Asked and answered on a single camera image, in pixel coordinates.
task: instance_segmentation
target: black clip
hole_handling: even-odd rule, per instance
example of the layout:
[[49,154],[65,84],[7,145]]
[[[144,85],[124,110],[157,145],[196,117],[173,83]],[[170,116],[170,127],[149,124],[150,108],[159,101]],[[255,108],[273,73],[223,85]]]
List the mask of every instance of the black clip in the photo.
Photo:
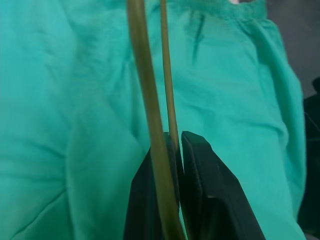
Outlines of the black clip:
[[[192,239],[265,240],[235,175],[210,144],[192,132],[181,135],[174,153],[165,133],[177,205],[181,205]],[[162,240],[150,151],[131,183],[123,239]]]

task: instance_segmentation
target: black object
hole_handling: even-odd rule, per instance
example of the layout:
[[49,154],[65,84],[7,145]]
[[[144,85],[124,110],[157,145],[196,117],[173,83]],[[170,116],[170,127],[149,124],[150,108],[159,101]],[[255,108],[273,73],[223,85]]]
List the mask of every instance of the black object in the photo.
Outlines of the black object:
[[[180,151],[166,135],[177,205],[193,239],[265,240],[245,193],[233,173],[199,135],[185,131]],[[162,240],[150,151],[131,183],[125,240]]]
[[313,81],[316,95],[304,100],[306,184],[298,223],[305,233],[320,239],[320,77]]

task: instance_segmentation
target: dark background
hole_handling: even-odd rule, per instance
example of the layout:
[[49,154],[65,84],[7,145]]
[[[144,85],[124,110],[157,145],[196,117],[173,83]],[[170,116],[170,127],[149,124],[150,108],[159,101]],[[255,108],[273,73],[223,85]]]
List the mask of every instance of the dark background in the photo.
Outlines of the dark background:
[[307,98],[315,94],[312,81],[320,77],[320,0],[266,2],[268,16],[279,27],[289,64]]

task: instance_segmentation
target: wrinkled cloth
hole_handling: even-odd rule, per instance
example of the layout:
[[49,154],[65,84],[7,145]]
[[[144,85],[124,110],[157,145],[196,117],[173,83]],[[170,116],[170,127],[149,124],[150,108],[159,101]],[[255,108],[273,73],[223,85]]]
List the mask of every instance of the wrinkled cloth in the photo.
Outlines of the wrinkled cloth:
[[[168,131],[160,4],[146,17]],[[168,1],[178,130],[205,137],[239,179],[267,240],[302,240],[301,86],[265,1]],[[0,239],[120,240],[150,147],[119,0],[0,7]]]

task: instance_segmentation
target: gray surface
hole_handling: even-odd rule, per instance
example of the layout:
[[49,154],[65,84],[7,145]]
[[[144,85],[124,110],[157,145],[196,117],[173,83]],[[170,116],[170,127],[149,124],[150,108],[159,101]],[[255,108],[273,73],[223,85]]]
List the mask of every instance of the gray surface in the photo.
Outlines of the gray surface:
[[306,237],[306,240],[319,240],[318,238],[311,236],[309,234],[306,234],[305,237]]
[[267,0],[267,9],[279,27],[304,97],[313,95],[312,81],[320,77],[320,0]]

